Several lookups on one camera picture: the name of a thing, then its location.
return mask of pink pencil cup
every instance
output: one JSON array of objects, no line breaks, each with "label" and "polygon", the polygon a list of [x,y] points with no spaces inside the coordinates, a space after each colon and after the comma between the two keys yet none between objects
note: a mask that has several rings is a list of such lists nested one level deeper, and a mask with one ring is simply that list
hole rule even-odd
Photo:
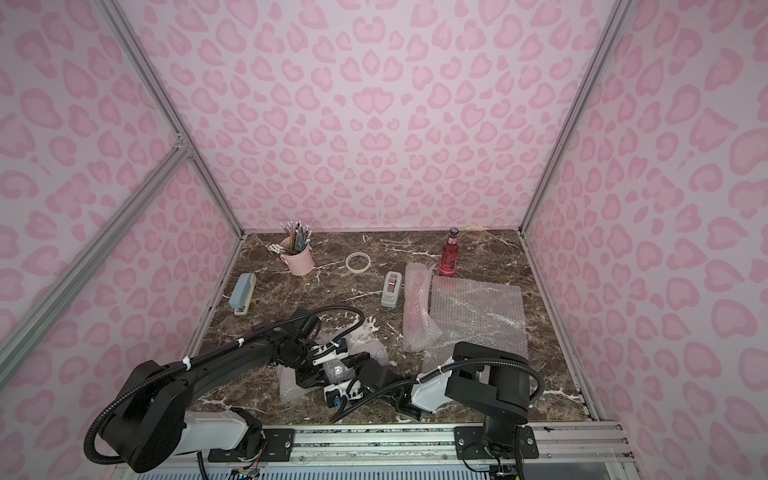
[{"label": "pink pencil cup", "polygon": [[[288,247],[290,245],[290,237],[286,238],[280,245]],[[307,245],[303,252],[296,255],[280,254],[280,259],[288,266],[288,270],[296,276],[307,275],[315,268],[315,260],[312,258],[312,247]]]}]

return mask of glass bottle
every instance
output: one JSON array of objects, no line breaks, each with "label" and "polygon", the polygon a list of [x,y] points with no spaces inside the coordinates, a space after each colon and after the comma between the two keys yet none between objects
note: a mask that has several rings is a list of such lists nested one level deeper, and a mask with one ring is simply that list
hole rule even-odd
[{"label": "glass bottle", "polygon": [[456,259],[458,258],[458,228],[453,227],[448,231],[448,241],[442,248],[440,257],[440,275],[453,276],[456,271]]}]

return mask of aluminum frame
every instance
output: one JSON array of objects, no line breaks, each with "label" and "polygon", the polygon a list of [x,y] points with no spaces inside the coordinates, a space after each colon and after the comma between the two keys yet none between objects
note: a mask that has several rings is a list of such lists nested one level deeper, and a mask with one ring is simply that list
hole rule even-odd
[{"label": "aluminum frame", "polygon": [[[439,227],[377,227],[375,230],[371,230],[365,227],[346,227],[346,228],[313,228],[315,233],[371,233],[371,232],[434,232]],[[512,225],[505,225],[503,227],[493,227],[493,230],[514,230],[517,231],[519,227],[513,227]],[[480,231],[491,230],[488,227],[465,227],[465,231]],[[280,228],[271,228],[260,230],[258,228],[245,229],[246,235],[266,235],[268,233],[284,233]]]},{"label": "aluminum frame", "polygon": [[202,321],[200,321],[200,324],[197,325],[197,328],[195,328],[189,345],[187,345],[187,348],[184,350],[184,355],[195,356],[198,352],[200,352],[200,348],[203,345],[203,339],[205,338],[205,334],[208,332],[210,322],[214,319],[216,307],[219,304],[219,300],[221,300],[221,296],[224,295],[224,289],[227,288],[227,281],[230,279],[230,276],[232,276],[232,270],[234,270],[237,258],[240,256],[240,252],[243,251],[243,245],[245,245],[246,237],[247,235],[243,235],[237,239],[235,247],[232,249],[232,253],[230,254],[230,258],[227,259],[227,267],[219,277],[219,286],[211,295],[211,298],[208,300],[208,304],[205,306],[205,317],[203,317]]},{"label": "aluminum frame", "polygon": [[[298,465],[463,465],[455,451],[453,429],[457,426],[482,424],[265,425],[265,428],[294,429],[296,434],[288,462],[261,462],[260,465],[276,470],[295,468]],[[635,458],[625,437],[626,432],[616,422],[531,422],[528,426],[535,431],[540,456],[526,459],[527,464],[626,464],[627,470],[636,472]],[[470,463],[488,465],[495,464],[495,460]],[[212,468],[228,470],[243,465],[248,465],[248,462],[220,463]],[[194,454],[169,458],[157,468],[170,471],[172,468],[191,466],[197,466]],[[115,477],[132,478],[129,472],[131,470],[125,464],[118,465]]]},{"label": "aluminum frame", "polygon": [[563,127],[558,133],[557,140],[555,140],[554,148],[552,148],[552,152],[545,164],[544,172],[536,184],[533,198],[520,224],[520,231],[528,231],[531,223],[533,223],[533,219],[547,193],[552,177],[562,162],[579,121],[587,110],[589,99],[597,88],[607,64],[610,62],[611,54],[613,54],[622,32],[629,24],[629,18],[632,16],[636,4],[637,0],[617,0],[614,3],[614,7],[605,24],[605,29],[598,40],[598,47],[594,50],[589,61],[589,66],[584,74],[584,80],[579,85],[573,104],[571,104],[571,110],[568,111],[568,116],[565,118]]},{"label": "aluminum frame", "polygon": [[107,225],[70,262],[67,271],[58,278],[56,284],[46,293],[45,298],[20,319],[8,342],[0,348],[0,389],[43,340],[61,313],[134,226],[136,220],[152,203],[157,192],[189,158],[187,143],[179,142],[152,175],[112,215]]},{"label": "aluminum frame", "polygon": [[518,232],[518,235],[520,236],[520,243],[523,246],[523,251],[525,251],[525,255],[528,257],[528,263],[531,266],[531,272],[533,272],[533,277],[536,280],[536,286],[538,286],[538,291],[541,293],[541,299],[544,300],[544,307],[547,309],[547,314],[552,321],[554,334],[558,338],[558,342],[563,351],[563,357],[565,358],[565,363],[568,365],[568,371],[571,372],[571,377],[574,380],[576,389],[584,400],[584,404],[587,406],[590,418],[593,420],[604,420],[607,418],[607,415],[600,405],[600,402],[596,400],[597,396],[592,391],[592,386],[587,377],[586,370],[581,364],[581,360],[578,358],[571,336],[568,335],[568,329],[565,327],[565,321],[562,315],[560,315],[560,310],[558,310],[557,304],[554,302],[554,296],[544,282],[544,277],[541,275],[541,269],[531,252],[528,240],[524,234]]},{"label": "aluminum frame", "polygon": [[197,145],[195,145],[190,132],[187,131],[187,128],[184,126],[181,115],[174,106],[173,101],[170,99],[170,95],[165,90],[160,75],[157,74],[149,61],[147,52],[144,50],[144,47],[141,46],[141,42],[131,26],[131,23],[125,16],[125,12],[119,5],[118,0],[95,0],[95,3],[99,10],[101,10],[101,14],[109,24],[118,43],[120,43],[123,51],[134,66],[134,70],[147,88],[149,95],[157,104],[157,108],[163,119],[168,123],[171,130],[176,133],[177,138],[180,141],[185,141],[191,146],[192,164],[200,175],[200,178],[202,178],[208,193],[219,206],[221,213],[226,217],[230,228],[232,228],[238,237],[242,236],[243,226],[237,219],[237,215],[234,213],[232,206],[224,196],[219,184],[214,180],[208,166],[205,164],[202,154],[198,150]]}]

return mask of marble table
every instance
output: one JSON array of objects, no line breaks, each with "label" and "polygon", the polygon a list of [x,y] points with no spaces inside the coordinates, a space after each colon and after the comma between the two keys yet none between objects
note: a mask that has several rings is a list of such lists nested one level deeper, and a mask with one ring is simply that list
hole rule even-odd
[{"label": "marble table", "polygon": [[[447,232],[315,233],[313,256],[316,267],[304,277],[288,273],[280,259],[267,250],[266,245],[279,243],[284,237],[276,233],[248,236],[225,293],[228,295],[232,291],[241,273],[256,273],[257,285],[250,311],[245,316],[235,317],[227,298],[222,298],[200,351],[237,339],[256,324],[287,318],[298,306],[311,310],[328,303],[348,303],[376,320],[378,330],[373,335],[386,346],[393,368],[404,376],[418,373],[422,354],[402,351],[402,305],[393,310],[382,308],[380,293],[388,271],[404,273],[409,262],[437,263]],[[530,411],[530,420],[587,420],[581,404],[575,400],[576,389],[571,374],[517,233],[510,230],[464,231],[459,237],[459,247],[455,276],[522,288],[529,359],[543,373],[547,383],[545,394]],[[344,265],[347,255],[356,251],[364,251],[372,258],[372,266],[365,273],[351,273]],[[331,319],[324,323],[323,332],[350,321]],[[333,410],[326,406],[322,390],[281,403],[277,375],[277,368],[272,366],[253,369],[212,390],[192,409],[216,412],[241,407],[265,425],[328,422]],[[458,404],[423,416],[426,422],[478,422],[482,418],[479,413]],[[343,422],[395,423],[404,420],[391,407],[373,402]]]}]

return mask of pink wallpaper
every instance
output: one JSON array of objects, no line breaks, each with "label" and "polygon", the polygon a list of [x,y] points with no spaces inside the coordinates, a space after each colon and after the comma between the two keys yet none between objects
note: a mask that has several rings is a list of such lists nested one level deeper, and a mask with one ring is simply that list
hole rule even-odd
[{"label": "pink wallpaper", "polygon": [[233,245],[183,165],[0,392],[0,477],[98,478],[85,430],[136,365],[181,359]]},{"label": "pink wallpaper", "polygon": [[516,227],[613,0],[121,3],[247,228]]},{"label": "pink wallpaper", "polygon": [[173,139],[85,0],[0,5],[0,344]]},{"label": "pink wallpaper", "polygon": [[647,480],[768,475],[768,2],[640,3],[531,247]]}]

